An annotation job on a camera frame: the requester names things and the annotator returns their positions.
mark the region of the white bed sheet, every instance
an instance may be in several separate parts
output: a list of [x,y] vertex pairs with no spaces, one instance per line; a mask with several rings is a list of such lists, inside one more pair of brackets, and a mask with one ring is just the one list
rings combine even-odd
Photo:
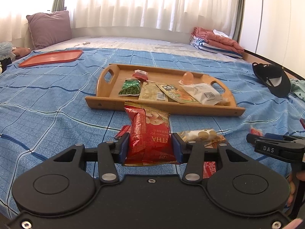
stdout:
[[218,61],[243,61],[237,60],[220,53],[209,53],[202,50],[198,50],[191,45],[167,42],[162,40],[150,40],[140,38],[127,38],[127,37],[80,37],[70,39],[52,46],[41,49],[43,52],[50,52],[56,50],[64,50],[72,47],[84,47],[84,48],[119,48],[136,51],[147,52],[162,52],[170,53],[182,56],[199,57],[206,59],[213,59]]

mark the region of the blue bedsheet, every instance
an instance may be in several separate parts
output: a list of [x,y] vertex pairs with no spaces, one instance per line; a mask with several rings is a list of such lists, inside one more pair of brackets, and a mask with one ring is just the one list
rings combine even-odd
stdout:
[[[245,62],[95,48],[85,48],[74,62],[18,68],[21,61],[0,76],[0,213],[8,217],[18,213],[11,186],[20,174],[74,143],[96,147],[111,139],[123,125],[130,124],[125,112],[91,110],[84,99],[95,95],[98,77],[109,63],[183,69],[207,73],[223,81],[238,105],[246,108],[245,113],[238,118],[171,115],[172,132],[214,128],[232,146],[282,175],[290,171],[287,163],[255,153],[246,142],[250,126],[264,133],[304,133],[299,122],[304,102],[292,95],[285,99],[272,95],[259,84],[252,65]],[[126,173],[181,174],[184,167],[117,165],[121,178]],[[97,170],[96,163],[88,163],[88,173],[96,177]]]

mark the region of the purple pillow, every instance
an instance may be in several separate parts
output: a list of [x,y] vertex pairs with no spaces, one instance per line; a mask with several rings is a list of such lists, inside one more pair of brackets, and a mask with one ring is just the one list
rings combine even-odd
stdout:
[[35,50],[72,39],[68,11],[26,16]]

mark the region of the black baseball cap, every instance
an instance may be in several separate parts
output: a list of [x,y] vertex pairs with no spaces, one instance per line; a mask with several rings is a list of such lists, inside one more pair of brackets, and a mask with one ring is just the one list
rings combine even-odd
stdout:
[[252,64],[256,77],[270,90],[270,92],[280,98],[286,97],[291,89],[291,84],[284,70],[273,64]]

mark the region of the stack of folded blankets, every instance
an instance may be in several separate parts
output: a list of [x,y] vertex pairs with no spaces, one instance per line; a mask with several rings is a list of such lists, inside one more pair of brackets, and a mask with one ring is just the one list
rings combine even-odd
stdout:
[[222,32],[216,30],[214,32],[202,27],[195,27],[190,44],[199,50],[221,53],[232,58],[242,59],[244,49],[235,40],[230,39]]

